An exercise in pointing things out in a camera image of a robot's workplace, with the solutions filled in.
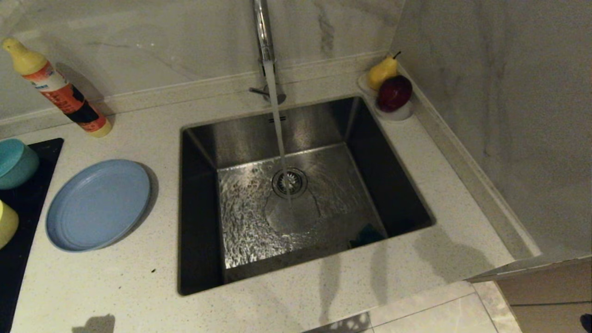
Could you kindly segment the yellow sponge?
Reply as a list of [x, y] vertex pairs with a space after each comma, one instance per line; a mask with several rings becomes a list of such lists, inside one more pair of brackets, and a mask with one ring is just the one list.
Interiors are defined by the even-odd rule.
[[359, 248], [369, 244], [374, 244], [385, 240], [385, 236], [379, 232], [372, 224], [365, 225], [355, 236], [353, 240], [349, 240], [349, 248]]

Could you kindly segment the chrome faucet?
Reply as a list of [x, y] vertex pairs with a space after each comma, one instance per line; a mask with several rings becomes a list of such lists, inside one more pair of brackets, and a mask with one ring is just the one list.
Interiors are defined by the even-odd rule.
[[267, 79], [269, 77], [273, 79], [277, 78], [277, 73], [268, 2], [267, 0], [251, 0], [251, 3], [258, 46], [259, 73], [265, 85], [263, 88], [249, 88], [249, 91], [262, 96], [269, 102], [269, 84], [267, 83]]

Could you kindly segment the light blue plate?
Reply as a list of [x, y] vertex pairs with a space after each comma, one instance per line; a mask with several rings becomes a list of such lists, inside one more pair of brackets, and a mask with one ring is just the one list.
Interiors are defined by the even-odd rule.
[[151, 181], [131, 160], [105, 160], [68, 180], [46, 215], [52, 245], [69, 253], [89, 252], [122, 240], [148, 208]]

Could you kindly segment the orange-label dish soap bottle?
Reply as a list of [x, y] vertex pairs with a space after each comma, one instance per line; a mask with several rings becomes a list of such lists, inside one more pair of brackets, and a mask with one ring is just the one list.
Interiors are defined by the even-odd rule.
[[73, 123], [93, 137], [100, 138], [110, 133], [112, 124], [108, 118], [94, 108], [85, 95], [43, 54], [30, 50], [13, 37], [4, 39], [2, 47], [10, 55], [15, 72]]

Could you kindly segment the yellow plastic bowl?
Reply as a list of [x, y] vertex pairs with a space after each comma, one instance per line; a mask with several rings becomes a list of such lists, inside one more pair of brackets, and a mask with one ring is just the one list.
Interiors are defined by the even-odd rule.
[[8, 204], [0, 200], [0, 250], [15, 236], [19, 227], [19, 216]]

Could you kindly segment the teal plastic bowl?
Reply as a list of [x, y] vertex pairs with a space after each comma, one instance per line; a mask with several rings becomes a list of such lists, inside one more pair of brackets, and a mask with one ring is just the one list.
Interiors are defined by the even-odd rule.
[[38, 154], [19, 139], [0, 141], [0, 190], [23, 185], [38, 170]]

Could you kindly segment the stainless steel sink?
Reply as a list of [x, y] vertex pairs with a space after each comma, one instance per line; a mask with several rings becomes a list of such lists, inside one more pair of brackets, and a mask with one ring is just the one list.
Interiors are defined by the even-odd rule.
[[[392, 238], [435, 223], [360, 96], [281, 110], [180, 135], [178, 292], [188, 296], [350, 250], [368, 224]], [[272, 189], [298, 168], [296, 199]]]

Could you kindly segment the metal sink drain strainer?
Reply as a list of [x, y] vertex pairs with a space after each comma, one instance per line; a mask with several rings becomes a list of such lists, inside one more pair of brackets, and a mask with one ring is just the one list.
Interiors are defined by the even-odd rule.
[[308, 177], [298, 168], [279, 170], [272, 178], [273, 192], [283, 199], [296, 199], [304, 194], [308, 187]]

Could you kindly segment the white fruit dish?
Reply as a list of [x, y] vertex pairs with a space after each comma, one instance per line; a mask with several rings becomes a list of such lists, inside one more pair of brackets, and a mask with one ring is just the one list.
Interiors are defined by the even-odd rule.
[[389, 120], [391, 122], [402, 122], [413, 115], [413, 101], [410, 99], [401, 108], [398, 108], [394, 112], [384, 112], [379, 109], [377, 104], [378, 91], [371, 89], [367, 84], [367, 73], [362, 73], [357, 80], [358, 87], [361, 91], [367, 95], [371, 101], [374, 109], [376, 110], [379, 117]]

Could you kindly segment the dark red apple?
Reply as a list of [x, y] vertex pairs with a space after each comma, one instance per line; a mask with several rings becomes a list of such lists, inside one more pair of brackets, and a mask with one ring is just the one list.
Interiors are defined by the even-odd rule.
[[412, 82], [405, 76], [398, 74], [382, 83], [376, 104], [383, 112], [394, 112], [410, 101], [412, 93]]

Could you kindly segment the yellow pear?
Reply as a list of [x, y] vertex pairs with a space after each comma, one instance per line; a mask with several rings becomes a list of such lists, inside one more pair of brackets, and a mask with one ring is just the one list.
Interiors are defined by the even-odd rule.
[[370, 89], [378, 91], [385, 80], [397, 75], [397, 57], [399, 55], [401, 55], [401, 51], [398, 51], [395, 55], [387, 56], [380, 63], [370, 69], [366, 79]]

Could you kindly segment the black induction cooktop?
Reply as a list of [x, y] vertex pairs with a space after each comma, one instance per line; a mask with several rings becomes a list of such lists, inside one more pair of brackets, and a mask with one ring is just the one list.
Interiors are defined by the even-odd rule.
[[32, 241], [63, 144], [64, 139], [55, 138], [29, 145], [38, 155], [38, 169], [21, 186], [0, 190], [0, 200], [19, 217], [15, 235], [0, 249], [0, 333], [12, 328]]

